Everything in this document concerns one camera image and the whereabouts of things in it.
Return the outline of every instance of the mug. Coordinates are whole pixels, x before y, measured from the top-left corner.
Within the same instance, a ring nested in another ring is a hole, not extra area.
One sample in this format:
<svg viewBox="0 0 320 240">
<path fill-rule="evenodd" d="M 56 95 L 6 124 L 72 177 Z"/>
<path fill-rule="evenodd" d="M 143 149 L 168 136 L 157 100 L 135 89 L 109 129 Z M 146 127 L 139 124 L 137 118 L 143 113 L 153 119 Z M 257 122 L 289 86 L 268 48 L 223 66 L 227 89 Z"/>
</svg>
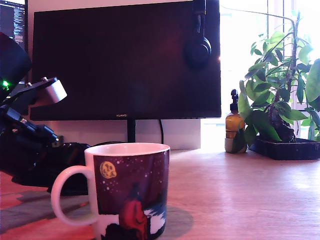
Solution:
<svg viewBox="0 0 320 240">
<path fill-rule="evenodd" d="M 66 224 L 91 225 L 97 240 L 154 240 L 165 230 L 170 147 L 159 143 L 116 143 L 89 147 L 85 166 L 71 166 L 55 179 L 51 204 Z M 69 218 L 60 206 L 66 180 L 87 178 L 90 213 Z"/>
</svg>

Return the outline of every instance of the headphone ear cup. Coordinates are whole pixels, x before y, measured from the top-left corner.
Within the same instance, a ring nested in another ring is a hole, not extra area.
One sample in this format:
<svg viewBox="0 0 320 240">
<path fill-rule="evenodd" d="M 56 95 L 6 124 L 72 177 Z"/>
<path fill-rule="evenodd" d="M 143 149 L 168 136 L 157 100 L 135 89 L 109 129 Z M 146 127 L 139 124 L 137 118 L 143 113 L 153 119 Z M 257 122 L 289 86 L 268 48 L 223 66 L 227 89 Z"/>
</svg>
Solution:
<svg viewBox="0 0 320 240">
<path fill-rule="evenodd" d="M 211 45 L 208 39 L 204 38 L 202 43 L 189 42 L 184 49 L 186 63 L 193 69 L 203 67 L 211 55 Z"/>
</svg>

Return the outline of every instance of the monitor stand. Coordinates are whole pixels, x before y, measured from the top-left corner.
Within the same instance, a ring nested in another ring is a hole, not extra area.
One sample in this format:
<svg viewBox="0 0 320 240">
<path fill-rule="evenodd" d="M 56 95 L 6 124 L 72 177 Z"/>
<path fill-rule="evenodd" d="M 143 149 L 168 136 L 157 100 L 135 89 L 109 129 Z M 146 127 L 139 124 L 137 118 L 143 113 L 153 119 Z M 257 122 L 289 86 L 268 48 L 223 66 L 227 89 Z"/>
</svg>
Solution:
<svg viewBox="0 0 320 240">
<path fill-rule="evenodd" d="M 126 131 L 127 131 L 127 142 L 135 143 L 136 142 L 136 120 L 128 119 L 126 121 Z"/>
</svg>

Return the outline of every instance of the headphones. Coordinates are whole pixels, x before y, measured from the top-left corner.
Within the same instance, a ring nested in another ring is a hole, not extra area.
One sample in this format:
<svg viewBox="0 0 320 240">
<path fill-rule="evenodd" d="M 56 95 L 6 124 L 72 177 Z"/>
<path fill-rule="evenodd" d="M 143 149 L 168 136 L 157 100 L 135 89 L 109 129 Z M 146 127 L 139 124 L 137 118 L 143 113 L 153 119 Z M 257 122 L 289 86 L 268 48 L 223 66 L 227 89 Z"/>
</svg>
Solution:
<svg viewBox="0 0 320 240">
<path fill-rule="evenodd" d="M 206 0 L 193 0 L 194 34 L 184 48 L 186 63 L 192 69 L 204 67 L 211 55 L 210 42 L 205 38 L 206 3 Z"/>
</svg>

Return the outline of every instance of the computer monitor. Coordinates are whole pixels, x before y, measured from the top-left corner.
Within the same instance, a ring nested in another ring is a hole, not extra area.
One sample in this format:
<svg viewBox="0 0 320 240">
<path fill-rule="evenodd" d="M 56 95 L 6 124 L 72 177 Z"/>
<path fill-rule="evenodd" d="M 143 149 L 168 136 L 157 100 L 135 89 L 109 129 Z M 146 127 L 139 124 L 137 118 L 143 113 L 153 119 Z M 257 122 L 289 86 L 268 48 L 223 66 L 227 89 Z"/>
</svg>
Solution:
<svg viewBox="0 0 320 240">
<path fill-rule="evenodd" d="M 211 55 L 186 63 L 192 1 L 34 13 L 32 82 L 57 77 L 67 97 L 33 121 L 191 119 L 221 116 L 219 1 L 206 1 Z"/>
<path fill-rule="evenodd" d="M 0 0 L 0 32 L 28 52 L 28 0 Z M 24 88 L 27 78 L 21 79 L 10 95 Z"/>
</svg>

